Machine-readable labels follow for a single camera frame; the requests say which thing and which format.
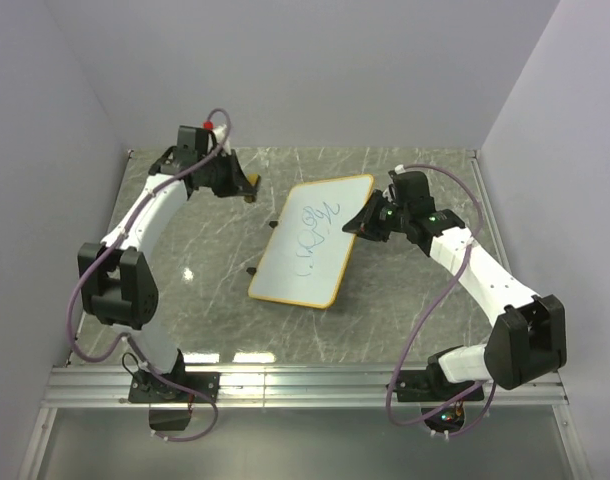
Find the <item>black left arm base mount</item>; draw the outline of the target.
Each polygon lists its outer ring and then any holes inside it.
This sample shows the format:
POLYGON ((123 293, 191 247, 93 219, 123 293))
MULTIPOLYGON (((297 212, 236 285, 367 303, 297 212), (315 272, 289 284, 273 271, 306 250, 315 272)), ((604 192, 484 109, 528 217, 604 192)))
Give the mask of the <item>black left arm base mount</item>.
POLYGON ((132 376, 127 402, 130 405, 146 405, 148 422, 153 434, 169 442, 186 442, 209 434, 218 421, 216 406, 220 387, 217 372, 189 372, 179 377, 163 375, 160 378, 151 372, 139 370, 132 376), (173 437, 173 433, 184 432, 189 426, 196 406, 209 406, 212 420, 203 431, 189 437, 173 437))

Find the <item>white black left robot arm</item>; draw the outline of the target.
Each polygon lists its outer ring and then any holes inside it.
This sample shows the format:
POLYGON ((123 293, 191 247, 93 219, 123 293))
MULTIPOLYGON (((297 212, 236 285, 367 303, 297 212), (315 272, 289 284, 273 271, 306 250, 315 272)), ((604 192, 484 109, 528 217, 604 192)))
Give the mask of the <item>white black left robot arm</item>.
POLYGON ((219 198, 257 199, 261 177, 243 171, 233 149, 206 162, 209 147, 169 147, 149 168, 137 200, 116 227, 78 253, 84 311, 125 343, 132 371, 131 398, 175 402, 193 395, 182 352, 156 320, 159 290, 149 265, 158 239, 178 210, 202 188, 219 198))

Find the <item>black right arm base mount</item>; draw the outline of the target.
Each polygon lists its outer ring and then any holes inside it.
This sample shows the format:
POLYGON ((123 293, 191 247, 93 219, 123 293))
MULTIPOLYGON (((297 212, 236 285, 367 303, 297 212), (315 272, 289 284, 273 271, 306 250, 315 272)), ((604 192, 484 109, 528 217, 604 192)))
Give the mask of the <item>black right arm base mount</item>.
POLYGON ((485 399, 483 385, 476 381, 449 383, 438 374, 428 370, 403 370, 397 377, 392 395, 401 403, 436 403, 438 407, 423 407, 421 415, 412 420, 402 421, 394 416, 392 404, 387 403, 389 420, 397 426, 411 426, 422 423, 431 434, 442 434, 449 438, 466 430, 464 403, 485 399))

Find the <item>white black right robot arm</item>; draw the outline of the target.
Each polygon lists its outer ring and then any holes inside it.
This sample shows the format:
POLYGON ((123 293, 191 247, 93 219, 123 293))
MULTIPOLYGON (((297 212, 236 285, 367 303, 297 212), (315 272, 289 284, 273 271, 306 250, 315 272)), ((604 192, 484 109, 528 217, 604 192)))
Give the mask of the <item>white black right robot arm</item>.
POLYGON ((408 380, 432 400, 447 400, 476 382, 515 389, 567 363, 565 309, 554 295, 540 296, 516 280, 474 238, 451 210, 437 210, 431 196, 401 203, 376 190, 343 227, 375 242, 393 233, 452 274, 491 325, 484 344, 457 346, 432 355, 418 380, 408 380))

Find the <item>yellow black whiteboard eraser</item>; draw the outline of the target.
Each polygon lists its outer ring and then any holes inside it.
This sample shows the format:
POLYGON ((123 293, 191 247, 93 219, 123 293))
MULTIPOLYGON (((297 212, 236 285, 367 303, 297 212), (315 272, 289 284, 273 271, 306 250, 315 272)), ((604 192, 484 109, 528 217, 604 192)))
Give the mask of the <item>yellow black whiteboard eraser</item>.
POLYGON ((250 184, 250 189, 244 199, 247 203, 254 203, 257 201, 261 176, 259 174, 250 174, 247 176, 247 181, 250 184))

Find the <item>yellow framed whiteboard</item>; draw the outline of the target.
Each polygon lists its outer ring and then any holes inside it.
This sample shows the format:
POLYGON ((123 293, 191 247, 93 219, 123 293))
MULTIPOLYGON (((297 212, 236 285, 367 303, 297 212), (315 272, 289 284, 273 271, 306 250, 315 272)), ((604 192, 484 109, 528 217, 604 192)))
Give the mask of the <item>yellow framed whiteboard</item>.
POLYGON ((342 227, 363 208, 373 186, 370 174, 294 186, 252 276, 248 296, 315 309, 331 306, 355 241, 342 227))

